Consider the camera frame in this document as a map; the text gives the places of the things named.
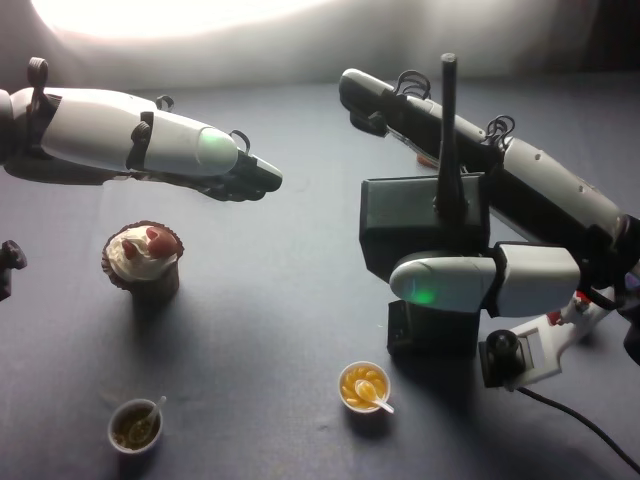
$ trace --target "white frosting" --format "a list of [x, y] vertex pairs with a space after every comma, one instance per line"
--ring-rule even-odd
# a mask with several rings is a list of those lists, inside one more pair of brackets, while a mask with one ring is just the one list
[[[152, 225], [135, 227], [119, 233], [109, 245], [106, 254], [113, 271], [127, 282], [157, 280], [163, 272], [178, 260], [173, 254], [168, 258], [153, 258], [149, 254], [149, 237], [147, 228]], [[139, 255], [129, 260], [124, 254], [123, 240], [129, 240], [138, 250]]]

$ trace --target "spoon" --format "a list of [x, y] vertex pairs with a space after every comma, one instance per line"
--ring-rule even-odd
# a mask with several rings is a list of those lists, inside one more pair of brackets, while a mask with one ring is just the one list
[[394, 408], [391, 405], [384, 402], [380, 397], [378, 397], [376, 388], [368, 380], [356, 380], [355, 388], [356, 393], [361, 399], [382, 407], [389, 413], [395, 412]]
[[129, 429], [129, 441], [131, 443], [143, 443], [147, 438], [149, 438], [153, 424], [156, 421], [156, 417], [166, 401], [167, 397], [164, 395], [160, 397], [160, 400], [155, 404], [149, 415], [138, 420], [131, 426]]

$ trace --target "antenna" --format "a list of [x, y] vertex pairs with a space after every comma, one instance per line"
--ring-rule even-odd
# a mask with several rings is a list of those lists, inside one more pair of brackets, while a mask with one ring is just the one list
[[445, 222], [462, 221], [467, 212], [460, 165], [456, 155], [456, 77], [458, 59], [445, 53], [442, 60], [442, 135], [440, 139], [440, 170], [435, 207]]

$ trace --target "bowl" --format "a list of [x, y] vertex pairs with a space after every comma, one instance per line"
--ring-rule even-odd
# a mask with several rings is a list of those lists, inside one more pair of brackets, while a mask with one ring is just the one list
[[114, 438], [114, 433], [121, 425], [122, 421], [130, 415], [132, 412], [136, 412], [139, 410], [147, 410], [147, 413], [151, 412], [151, 409], [155, 406], [155, 402], [151, 400], [147, 400], [145, 398], [136, 398], [133, 400], [129, 400], [126, 403], [120, 405], [113, 415], [111, 415], [111, 419], [109, 420], [109, 427], [107, 428], [107, 436], [109, 437], [109, 443], [111, 446], [118, 452], [124, 455], [140, 455], [145, 452], [151, 450], [158, 443], [160, 439], [160, 435], [162, 434], [162, 428], [164, 426], [164, 419], [162, 418], [162, 411], [158, 412], [158, 416], [156, 417], [156, 421], [154, 422], [152, 428], [152, 432], [155, 431], [155, 435], [151, 439], [151, 441], [145, 446], [138, 449], [126, 448], [120, 445]]
[[364, 362], [364, 361], [363, 362], [353, 362], [352, 364], [347, 365], [346, 367], [344, 367], [344, 370], [342, 370], [342, 373], [340, 373], [340, 377], [338, 377], [338, 395], [340, 395], [340, 399], [342, 400], [342, 403], [344, 403], [345, 406], [351, 411], [354, 411], [354, 412], [357, 412], [357, 413], [373, 413], [373, 412], [377, 412], [378, 410], [380, 410], [380, 407], [378, 407], [378, 406], [376, 406], [374, 408], [370, 408], [370, 409], [353, 407], [353, 406], [349, 405], [347, 403], [347, 401], [344, 399], [344, 397], [342, 396], [342, 379], [344, 378], [344, 376], [347, 374], [347, 372], [349, 370], [352, 370], [352, 369], [358, 368], [358, 367], [371, 368], [373, 370], [376, 370], [378, 373], [380, 373], [380, 375], [384, 379], [384, 383], [387, 385], [387, 391], [386, 391], [384, 397], [382, 398], [382, 400], [384, 402], [389, 400], [389, 394], [391, 393], [391, 382], [389, 381], [389, 376], [387, 375], [387, 372], [385, 372], [382, 369], [382, 367], [380, 367], [380, 365], [376, 365], [375, 363]]

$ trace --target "table surface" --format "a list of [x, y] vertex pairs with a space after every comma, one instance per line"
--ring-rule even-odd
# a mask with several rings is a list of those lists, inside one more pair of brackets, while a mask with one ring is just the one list
[[[639, 79], [461, 83], [458, 111], [481, 125], [514, 116], [518, 137], [638, 215]], [[399, 142], [352, 128], [335, 85], [169, 93], [176, 113], [245, 131], [285, 182], [258, 203], [225, 204], [134, 180], [62, 186], [0, 172], [0, 237], [29, 260], [0, 304], [3, 479], [635, 478], [574, 419], [484, 389], [477, 359], [388, 356], [394, 297], [364, 266], [360, 182], [431, 171]], [[186, 247], [179, 294], [155, 314], [100, 269], [109, 235], [144, 219]], [[492, 241], [519, 238], [492, 225]], [[483, 316], [480, 337], [523, 321]], [[640, 460], [640, 369], [623, 350], [626, 330], [611, 315], [534, 390]], [[337, 377], [357, 360], [387, 370], [396, 415], [347, 413]], [[106, 436], [113, 410], [161, 395], [156, 455], [118, 459]]]

